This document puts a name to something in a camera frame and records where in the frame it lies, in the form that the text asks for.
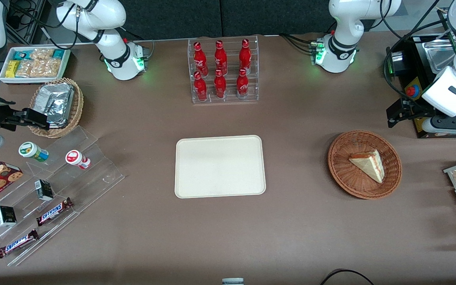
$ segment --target brown table surface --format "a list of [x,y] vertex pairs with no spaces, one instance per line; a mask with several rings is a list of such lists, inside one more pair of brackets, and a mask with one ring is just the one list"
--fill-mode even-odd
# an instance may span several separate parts
[[[336,268],[376,284],[456,284],[456,196],[442,173],[456,165],[456,139],[416,139],[411,122],[387,127],[397,95],[381,66],[396,38],[366,33],[341,74],[280,37],[259,40],[260,101],[221,106],[193,106],[187,40],[157,42],[148,72],[127,82],[94,45],[75,47],[65,76],[85,96],[81,125],[127,177],[18,267],[0,261],[0,284],[318,284]],[[0,96],[24,108],[36,89],[1,84]],[[357,199],[332,179],[328,147],[353,129],[398,151],[402,183],[389,197]],[[22,167],[20,143],[53,142],[25,127],[0,134],[0,160]],[[261,137],[266,191],[177,198],[177,141],[230,135]]]

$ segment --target cheesecake slice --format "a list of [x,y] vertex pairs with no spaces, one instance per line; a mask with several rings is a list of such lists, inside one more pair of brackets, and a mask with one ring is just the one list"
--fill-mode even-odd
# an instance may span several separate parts
[[350,161],[376,182],[383,182],[385,170],[383,169],[378,150],[373,150],[368,153],[352,154],[350,155]]

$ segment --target wicker basket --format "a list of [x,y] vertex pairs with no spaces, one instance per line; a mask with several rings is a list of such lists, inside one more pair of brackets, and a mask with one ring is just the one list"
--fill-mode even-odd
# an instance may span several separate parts
[[[369,152],[374,148],[380,153],[385,169],[381,184],[349,161],[351,154]],[[390,195],[402,179],[402,164],[393,146],[379,135],[363,130],[345,132],[333,141],[328,151],[328,167],[335,181],[347,193],[363,199]]]
[[[69,132],[73,131],[73,129],[78,125],[78,122],[80,121],[80,117],[82,115],[82,107],[84,106],[84,96],[82,94],[82,90],[80,90],[80,88],[78,88],[78,85],[75,83],[75,81],[68,79],[68,78],[61,78],[61,79],[57,79],[57,80],[54,80],[51,82],[47,82],[47,83],[45,83],[45,85],[59,84],[59,83],[71,84],[75,89],[73,102],[71,103],[68,125],[62,129],[50,129],[48,131],[45,131],[45,130],[42,130],[42,129],[36,128],[36,127],[29,127],[31,129],[31,132],[33,132],[35,135],[39,135],[42,137],[49,137],[51,139],[63,137],[65,135],[67,135]],[[31,99],[31,104],[29,105],[30,108],[33,107],[34,101],[36,100],[36,96],[38,95],[39,90],[40,89],[38,89],[34,93],[34,96]]]

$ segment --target white container with red label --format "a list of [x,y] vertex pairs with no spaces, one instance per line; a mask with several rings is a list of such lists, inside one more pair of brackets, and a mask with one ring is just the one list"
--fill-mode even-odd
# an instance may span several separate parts
[[69,151],[65,159],[67,163],[79,166],[81,169],[87,169],[91,166],[91,159],[76,150]]

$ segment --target red bottle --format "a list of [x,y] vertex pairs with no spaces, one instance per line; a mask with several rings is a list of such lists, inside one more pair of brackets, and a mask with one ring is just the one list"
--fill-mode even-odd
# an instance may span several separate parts
[[195,92],[197,94],[198,100],[206,101],[207,100],[207,85],[205,81],[201,78],[200,72],[195,72]]
[[201,45],[199,42],[193,44],[195,48],[195,65],[197,70],[201,73],[201,76],[205,77],[209,74],[209,68],[207,67],[207,57],[203,50],[201,50]]
[[223,72],[223,75],[226,75],[228,73],[228,58],[221,40],[216,40],[216,53],[214,53],[214,58],[216,59],[216,69],[220,69]]
[[216,96],[219,99],[224,99],[226,92],[226,79],[220,69],[216,70],[216,78],[214,79],[214,86],[216,87]]
[[249,49],[249,40],[242,40],[242,49],[239,53],[240,68],[246,70],[246,74],[251,73],[251,50]]
[[237,78],[237,97],[239,99],[246,99],[247,98],[247,87],[249,84],[249,80],[246,76],[246,70],[241,68],[239,71],[239,78]]

